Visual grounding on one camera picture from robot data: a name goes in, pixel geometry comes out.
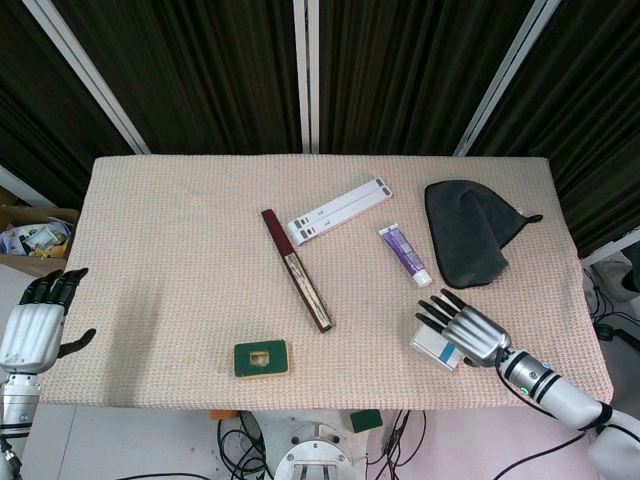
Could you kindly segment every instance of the pink textured tablecloth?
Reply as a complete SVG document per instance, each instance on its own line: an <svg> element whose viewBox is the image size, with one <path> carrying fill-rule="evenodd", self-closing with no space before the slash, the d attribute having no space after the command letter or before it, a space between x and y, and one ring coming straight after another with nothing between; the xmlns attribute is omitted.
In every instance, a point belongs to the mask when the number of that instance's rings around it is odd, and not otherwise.
<svg viewBox="0 0 640 480"><path fill-rule="evenodd" d="M394 197L297 249L335 328L321 334L260 216L294 217L381 176ZM172 408L445 409L516 404L491 369L452 374L408 343L445 284L424 212L430 183L470 179L526 214L509 268L461 292L514 345L608 401L580 264L543 158L129 156L96 161L68 268L88 267L43 401ZM434 278L419 289L377 232L398 223ZM290 373L239 380L237 343L285 339Z"/></svg>

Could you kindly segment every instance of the orange object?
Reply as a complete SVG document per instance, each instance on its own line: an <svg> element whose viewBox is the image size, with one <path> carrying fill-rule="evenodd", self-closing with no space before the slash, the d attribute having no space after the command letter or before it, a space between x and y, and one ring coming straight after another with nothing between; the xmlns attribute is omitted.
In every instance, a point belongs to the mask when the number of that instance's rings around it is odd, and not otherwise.
<svg viewBox="0 0 640 480"><path fill-rule="evenodd" d="M229 420L237 416L237 410L209 410L209 418L211 420Z"/></svg>

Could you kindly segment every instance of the robotic arm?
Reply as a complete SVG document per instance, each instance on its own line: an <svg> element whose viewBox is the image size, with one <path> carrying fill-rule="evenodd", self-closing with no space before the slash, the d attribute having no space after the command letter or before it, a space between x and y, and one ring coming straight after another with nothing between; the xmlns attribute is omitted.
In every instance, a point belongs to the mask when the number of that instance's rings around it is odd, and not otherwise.
<svg viewBox="0 0 640 480"><path fill-rule="evenodd" d="M22 478L19 457L42 391L38 375L87 346L96 333L90 329L75 342L60 345L69 306L87 272L57 270L34 280L9 315L0 344L0 367L7 373L0 386L0 480Z"/></svg>
<svg viewBox="0 0 640 480"><path fill-rule="evenodd" d="M511 347L509 334L498 324L447 290L433 304L420 302L430 317L444 323L442 336L475 365L494 367L505 380L542 409L576 430L605 427L589 447L589 458L607 480L640 478L640 421L591 398L550 365L526 350ZM433 318L418 314L429 325Z"/></svg>

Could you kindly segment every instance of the metal robot hand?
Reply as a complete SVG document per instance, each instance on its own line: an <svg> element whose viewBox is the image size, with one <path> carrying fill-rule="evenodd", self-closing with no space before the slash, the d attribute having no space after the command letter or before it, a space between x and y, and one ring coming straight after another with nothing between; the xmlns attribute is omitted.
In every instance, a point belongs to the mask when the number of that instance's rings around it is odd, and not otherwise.
<svg viewBox="0 0 640 480"><path fill-rule="evenodd" d="M418 318L427 325L435 320L444 324L444 338L472 364L494 367L507 388L512 390L505 380L542 407L521 397L533 408L577 430L605 427L589 447L589 457L607 480L640 478L640 420L594 400L527 351L512 349L504 328L453 293L442 294L431 297L433 304L420 301L428 317Z"/></svg>
<svg viewBox="0 0 640 480"><path fill-rule="evenodd" d="M55 361L89 344L90 329L75 342L60 345L65 316L80 280L88 270L62 270L34 280L13 307L0 344L0 367L7 378L0 387L0 480L20 479L22 454L42 386L38 374Z"/></svg>

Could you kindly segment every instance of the green box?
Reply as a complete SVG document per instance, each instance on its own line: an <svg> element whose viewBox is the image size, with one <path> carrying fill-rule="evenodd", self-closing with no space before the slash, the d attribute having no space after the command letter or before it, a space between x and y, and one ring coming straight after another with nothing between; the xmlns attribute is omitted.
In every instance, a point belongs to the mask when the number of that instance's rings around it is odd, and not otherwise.
<svg viewBox="0 0 640 480"><path fill-rule="evenodd" d="M240 343L234 347L234 369L236 377L283 375L289 372L287 342Z"/></svg>
<svg viewBox="0 0 640 480"><path fill-rule="evenodd" d="M380 410L361 410L351 414L351 425L354 433L364 432L382 426Z"/></svg>

